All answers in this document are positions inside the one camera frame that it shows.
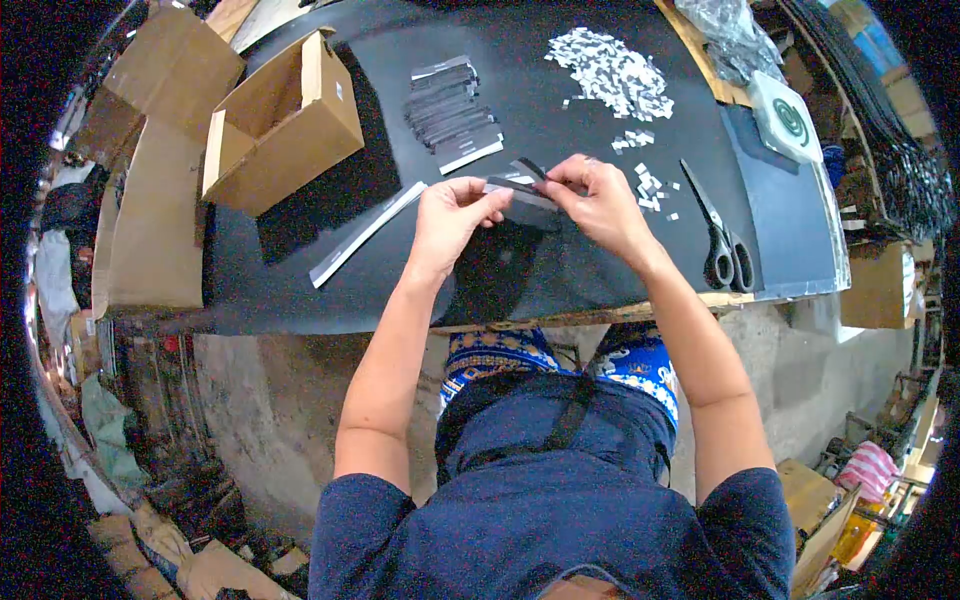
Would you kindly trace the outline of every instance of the blue patterned pants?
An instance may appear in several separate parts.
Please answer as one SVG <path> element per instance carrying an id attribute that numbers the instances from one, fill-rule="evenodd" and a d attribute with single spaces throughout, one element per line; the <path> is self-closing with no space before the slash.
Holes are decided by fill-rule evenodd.
<path id="1" fill-rule="evenodd" d="M 615 381 L 662 405 L 677 432 L 677 375 L 655 324 L 634 340 L 594 357 L 584 372 L 562 369 L 539 328 L 454 333 L 440 391 L 442 407 L 470 381 L 504 372 L 553 372 Z"/>

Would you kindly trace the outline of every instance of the pink striped bag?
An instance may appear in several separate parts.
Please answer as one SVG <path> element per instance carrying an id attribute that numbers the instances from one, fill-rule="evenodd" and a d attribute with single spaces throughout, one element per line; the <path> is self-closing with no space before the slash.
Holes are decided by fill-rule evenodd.
<path id="1" fill-rule="evenodd" d="M 900 470 L 886 450 L 873 442 L 863 442 L 856 447 L 833 483 L 847 490 L 862 483 L 861 498 L 868 502 L 883 502 L 883 493 L 899 475 Z"/>

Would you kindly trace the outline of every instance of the woman's left hand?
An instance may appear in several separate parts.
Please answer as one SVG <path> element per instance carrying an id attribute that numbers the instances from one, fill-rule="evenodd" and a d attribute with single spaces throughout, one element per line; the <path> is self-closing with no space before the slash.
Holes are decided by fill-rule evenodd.
<path id="1" fill-rule="evenodd" d="M 443 281 L 453 273 L 453 263 L 473 230 L 503 221 L 500 211 L 510 205 L 514 191 L 499 189 L 484 195 L 484 185 L 486 182 L 476 177 L 461 177 L 423 190 L 408 270 Z"/>

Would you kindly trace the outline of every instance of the scissor blade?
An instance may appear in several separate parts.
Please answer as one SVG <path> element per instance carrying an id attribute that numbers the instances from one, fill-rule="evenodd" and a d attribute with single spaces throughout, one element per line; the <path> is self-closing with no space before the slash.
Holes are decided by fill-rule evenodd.
<path id="1" fill-rule="evenodd" d="M 700 182 L 697 181 L 697 176 L 693 175 L 693 170 L 690 169 L 689 165 L 686 164 L 686 160 L 683 158 L 680 159 L 680 166 L 684 169 L 684 175 L 686 175 L 687 180 L 690 182 L 690 187 L 693 188 L 693 195 L 697 197 L 700 206 L 704 208 L 704 212 L 706 212 L 713 224 L 722 230 L 723 219 L 720 218 L 720 213 L 717 212 L 716 206 L 714 206 L 710 198 L 707 197 L 707 191 L 700 185 Z"/>

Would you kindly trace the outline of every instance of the scissors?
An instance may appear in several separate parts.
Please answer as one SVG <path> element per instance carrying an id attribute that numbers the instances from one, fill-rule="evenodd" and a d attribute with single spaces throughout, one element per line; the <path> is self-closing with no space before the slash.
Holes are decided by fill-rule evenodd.
<path id="1" fill-rule="evenodd" d="M 697 197 L 700 207 L 704 210 L 710 229 L 710 254 L 707 257 L 707 266 L 704 275 L 707 283 L 714 289 L 723 289 L 730 286 L 734 292 L 748 293 L 754 291 L 754 261 L 743 240 L 724 225 L 717 212 L 716 206 L 707 197 L 707 192 L 697 181 L 693 171 L 687 166 L 686 160 L 680 159 L 680 166 L 684 175 L 693 187 L 693 195 Z"/>

